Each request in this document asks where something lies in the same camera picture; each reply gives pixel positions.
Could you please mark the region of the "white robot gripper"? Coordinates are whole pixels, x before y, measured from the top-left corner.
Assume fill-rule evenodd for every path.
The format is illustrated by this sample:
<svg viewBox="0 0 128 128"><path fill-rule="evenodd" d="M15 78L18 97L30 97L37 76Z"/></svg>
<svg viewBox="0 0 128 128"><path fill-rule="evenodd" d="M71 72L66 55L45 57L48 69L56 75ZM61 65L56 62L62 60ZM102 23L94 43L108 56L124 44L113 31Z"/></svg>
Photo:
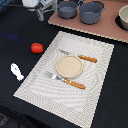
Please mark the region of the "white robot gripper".
<svg viewBox="0 0 128 128"><path fill-rule="evenodd" d="M57 9L58 0L22 0L25 7L33 9L45 10L48 7L52 7L53 10Z"/></svg>

